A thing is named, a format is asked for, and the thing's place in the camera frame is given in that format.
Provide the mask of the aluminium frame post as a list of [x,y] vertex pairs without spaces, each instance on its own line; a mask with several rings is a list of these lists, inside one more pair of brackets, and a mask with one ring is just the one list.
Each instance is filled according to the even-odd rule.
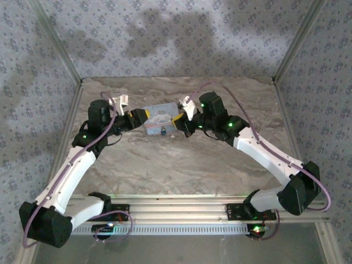
[[296,30],[276,73],[272,76],[272,81],[275,86],[278,86],[278,84],[282,81],[326,2],[327,0],[310,1],[310,5],[302,17],[301,23]]
[[44,10],[40,0],[26,0],[33,13],[37,17],[39,24],[42,26],[44,32],[46,33],[48,39],[56,50],[59,58],[66,67],[71,78],[78,84],[81,83],[81,76],[78,73],[73,61],[71,60],[69,53],[64,47],[63,41],[60,39],[57,31],[50,20],[49,15]]

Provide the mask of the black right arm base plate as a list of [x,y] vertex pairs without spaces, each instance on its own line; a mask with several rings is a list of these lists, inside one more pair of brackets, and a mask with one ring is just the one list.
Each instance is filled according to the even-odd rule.
[[228,203],[224,206],[228,221],[246,221],[248,214],[242,203]]

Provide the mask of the pastel cartoon bunny box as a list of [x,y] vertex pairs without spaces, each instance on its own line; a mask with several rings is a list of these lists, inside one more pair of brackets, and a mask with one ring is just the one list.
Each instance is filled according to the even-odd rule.
[[175,102],[146,106],[144,109],[150,111],[150,118],[144,124],[147,135],[161,135],[163,128],[166,129],[167,134],[177,131],[172,124],[172,118],[179,114]]

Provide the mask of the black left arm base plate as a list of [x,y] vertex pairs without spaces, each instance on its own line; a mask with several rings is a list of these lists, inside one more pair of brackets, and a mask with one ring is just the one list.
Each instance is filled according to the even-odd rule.
[[[111,211],[124,211],[129,213],[130,212],[130,205],[129,204],[115,204],[111,205]],[[127,222],[129,217],[126,214],[115,212],[109,216],[110,221],[117,221],[117,222]]]

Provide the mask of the aluminium table side rail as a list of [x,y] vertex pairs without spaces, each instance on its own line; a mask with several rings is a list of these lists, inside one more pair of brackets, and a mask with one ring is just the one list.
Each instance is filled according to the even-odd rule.
[[73,96],[73,101],[72,101],[71,106],[69,108],[69,112],[67,115],[63,134],[61,136],[58,152],[57,152],[55,159],[53,161],[52,168],[51,168],[49,176],[48,176],[47,184],[50,184],[50,182],[56,176],[56,173],[59,171],[61,165],[63,164],[63,162],[65,160],[65,157],[66,157],[65,154],[66,154],[67,147],[69,144],[70,133],[72,131],[75,116],[76,116],[79,102],[81,99],[81,95],[83,92],[83,88],[82,88],[83,82],[84,82],[84,79],[80,79],[80,82],[76,86],[75,94]]

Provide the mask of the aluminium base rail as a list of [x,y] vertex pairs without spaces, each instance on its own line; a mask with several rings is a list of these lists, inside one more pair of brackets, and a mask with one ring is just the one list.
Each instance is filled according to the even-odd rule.
[[226,204],[243,195],[112,195],[113,204],[129,204],[136,224],[227,223]]

